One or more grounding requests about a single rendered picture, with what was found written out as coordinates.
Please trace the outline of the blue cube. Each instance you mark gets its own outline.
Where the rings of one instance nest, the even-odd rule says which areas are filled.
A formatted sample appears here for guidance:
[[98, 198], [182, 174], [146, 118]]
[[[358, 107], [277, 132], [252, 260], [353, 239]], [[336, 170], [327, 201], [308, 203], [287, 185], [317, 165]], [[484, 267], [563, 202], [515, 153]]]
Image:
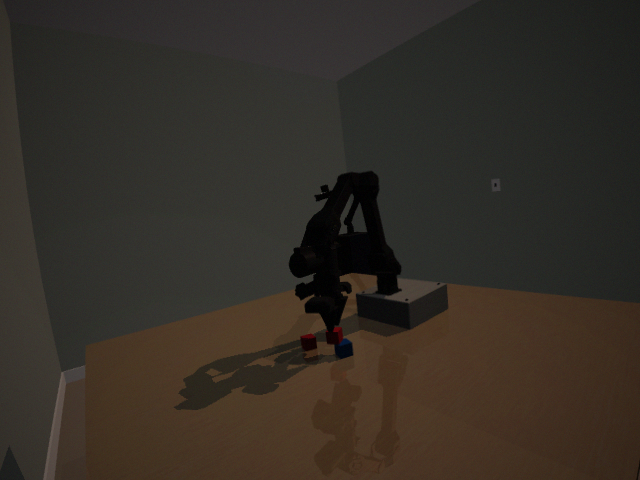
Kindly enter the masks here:
[[343, 339], [340, 345], [334, 345], [335, 354], [341, 359], [347, 358], [353, 355], [353, 343], [348, 339]]

